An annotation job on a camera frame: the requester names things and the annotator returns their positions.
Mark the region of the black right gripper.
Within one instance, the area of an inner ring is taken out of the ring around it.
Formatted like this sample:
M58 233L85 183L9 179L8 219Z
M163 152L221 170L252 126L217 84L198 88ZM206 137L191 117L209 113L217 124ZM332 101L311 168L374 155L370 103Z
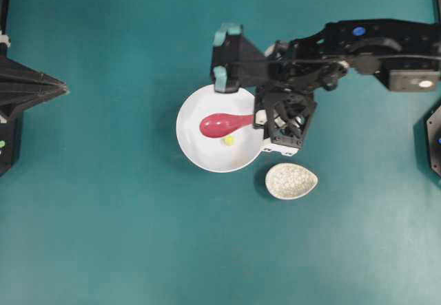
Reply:
M304 145L316 106L312 93L256 88L253 128L263 131L261 151L284 156L297 154Z

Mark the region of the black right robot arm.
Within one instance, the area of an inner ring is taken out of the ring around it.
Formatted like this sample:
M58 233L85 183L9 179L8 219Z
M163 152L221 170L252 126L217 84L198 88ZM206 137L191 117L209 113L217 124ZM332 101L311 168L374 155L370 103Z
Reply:
M317 103L350 69L373 76L391 92L429 92L440 80L440 25L393 19L328 23L319 33L276 41L258 71L253 126L266 151L291 156L302 148Z

